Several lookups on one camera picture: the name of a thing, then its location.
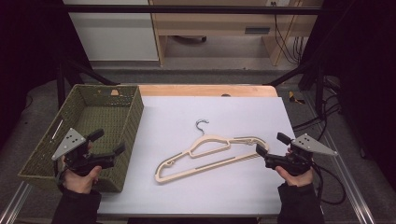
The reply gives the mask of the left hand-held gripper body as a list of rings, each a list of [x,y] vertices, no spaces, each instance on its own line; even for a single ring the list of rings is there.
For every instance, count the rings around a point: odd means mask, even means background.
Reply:
[[[87,136],[83,136],[75,129],[70,128],[51,159],[53,161],[63,161],[66,168],[80,176],[87,175],[95,166],[101,166],[102,169],[113,167],[116,155],[113,152],[91,153],[89,150],[91,142],[87,140]]]

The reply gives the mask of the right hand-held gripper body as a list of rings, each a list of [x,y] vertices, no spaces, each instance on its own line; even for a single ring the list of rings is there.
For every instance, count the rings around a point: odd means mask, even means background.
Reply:
[[[338,155],[335,150],[324,146],[307,133],[291,139],[288,146],[290,153],[285,156],[273,155],[268,152],[264,157],[265,167],[275,170],[277,166],[281,166],[289,174],[297,176],[307,172],[313,166],[314,153],[334,157]]]

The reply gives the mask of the green woven basket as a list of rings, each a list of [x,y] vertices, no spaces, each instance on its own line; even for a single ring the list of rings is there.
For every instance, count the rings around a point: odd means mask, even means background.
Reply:
[[[121,192],[126,179],[144,104],[137,86],[76,85],[53,122],[22,166],[19,177],[27,183],[56,190],[51,157],[71,128],[86,136],[98,129],[104,135],[93,143],[92,152],[106,153],[119,144],[125,151],[115,165],[101,172],[95,186],[101,192]]]

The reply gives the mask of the person's right hand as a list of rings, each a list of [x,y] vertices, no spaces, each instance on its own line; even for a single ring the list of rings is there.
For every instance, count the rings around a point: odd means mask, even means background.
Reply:
[[[310,168],[307,172],[297,176],[289,174],[281,166],[276,167],[276,172],[286,181],[287,185],[291,187],[304,187],[312,184],[314,180],[313,168]]]

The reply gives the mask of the person's left hand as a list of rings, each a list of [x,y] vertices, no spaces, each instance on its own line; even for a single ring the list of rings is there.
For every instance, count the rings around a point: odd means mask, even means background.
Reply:
[[[63,185],[66,189],[76,193],[89,194],[92,190],[92,186],[98,182],[101,172],[101,166],[95,166],[85,176],[80,176],[70,170],[65,170]]]

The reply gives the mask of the yellow and black tool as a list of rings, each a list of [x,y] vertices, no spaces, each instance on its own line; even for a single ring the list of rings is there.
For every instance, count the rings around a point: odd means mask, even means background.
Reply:
[[[289,100],[292,103],[296,103],[296,104],[300,104],[300,105],[304,105],[305,101],[301,100],[301,99],[297,99],[293,93],[293,91],[289,91]]]

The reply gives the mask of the black metal stand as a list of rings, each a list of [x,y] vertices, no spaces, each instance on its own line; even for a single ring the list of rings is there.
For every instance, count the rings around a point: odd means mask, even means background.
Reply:
[[[58,95],[58,108],[61,108],[65,99],[65,82],[68,81],[71,86],[76,84],[83,84],[80,74],[88,75],[93,79],[99,81],[104,85],[116,86],[117,82],[111,81],[105,77],[95,73],[91,68],[79,64],[72,60],[63,60],[57,69],[57,95]]]
[[[309,60],[298,65],[295,69],[289,71],[285,75],[276,78],[265,86],[276,87],[285,81],[302,74],[298,87],[301,91],[308,91],[312,86],[315,86],[315,112],[321,117],[324,117],[323,112],[323,89],[324,89],[324,70],[320,61]]]

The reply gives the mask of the white table sheet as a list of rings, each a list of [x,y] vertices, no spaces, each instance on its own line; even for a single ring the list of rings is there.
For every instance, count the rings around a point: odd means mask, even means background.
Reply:
[[[99,211],[122,217],[259,217],[280,210],[282,178],[263,158],[221,166],[160,184],[160,163],[190,148],[203,134],[224,138],[256,136],[271,153],[287,148],[278,133],[292,135],[279,97],[146,96],[133,153],[120,193],[107,193]]]

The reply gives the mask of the black curtain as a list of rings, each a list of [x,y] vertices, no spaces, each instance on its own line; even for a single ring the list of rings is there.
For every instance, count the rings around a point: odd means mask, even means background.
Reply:
[[[338,77],[341,102],[364,150],[396,188],[396,0],[324,0],[304,51]]]
[[[64,0],[0,0],[0,148],[28,91],[55,79],[62,56],[90,67]]]

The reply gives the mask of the white cabinet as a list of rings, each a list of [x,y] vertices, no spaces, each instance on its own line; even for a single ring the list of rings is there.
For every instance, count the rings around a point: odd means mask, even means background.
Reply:
[[[149,13],[70,13],[90,61],[157,61]]]

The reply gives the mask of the light wooden desk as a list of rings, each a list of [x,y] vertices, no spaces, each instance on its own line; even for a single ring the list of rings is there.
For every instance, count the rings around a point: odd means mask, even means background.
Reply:
[[[152,6],[321,7],[324,0],[148,0]],[[256,35],[264,43],[272,65],[278,65],[292,37],[307,39],[315,15],[153,13],[157,49],[165,53],[168,36]]]

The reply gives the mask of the black metal crossbar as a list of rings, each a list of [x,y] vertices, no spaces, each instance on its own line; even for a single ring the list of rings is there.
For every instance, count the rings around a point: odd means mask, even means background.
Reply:
[[[226,7],[226,6],[143,6],[65,5],[68,12],[81,13],[183,13],[183,14],[276,14],[319,15],[321,7]]]

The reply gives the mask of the aluminium rail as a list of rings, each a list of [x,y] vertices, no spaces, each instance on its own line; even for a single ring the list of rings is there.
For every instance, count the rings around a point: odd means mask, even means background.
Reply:
[[[0,224],[14,224],[31,190],[30,184],[25,181],[20,183],[14,196],[0,214]]]
[[[305,99],[308,108],[312,112],[314,117],[319,117],[319,115],[315,112],[315,97],[308,91],[303,92],[303,96]],[[325,119],[328,119],[330,115],[337,112],[340,109],[340,105],[335,103],[333,99],[330,99],[330,102],[327,103],[323,101],[325,105],[322,107],[324,112]],[[318,132],[319,132],[319,142],[323,143],[325,146],[330,147],[332,150],[335,150],[338,155],[335,157],[331,157],[332,165],[334,167],[337,176],[343,183],[343,186],[346,190],[346,196],[349,200],[352,209],[357,216],[357,219],[360,224],[375,224],[375,219],[372,215],[371,210],[369,209],[366,201],[363,199],[361,191],[352,176],[352,173],[347,168],[345,161],[343,160],[342,155],[338,151],[338,147],[336,146],[331,133],[327,129],[327,121],[320,121],[318,123]]]

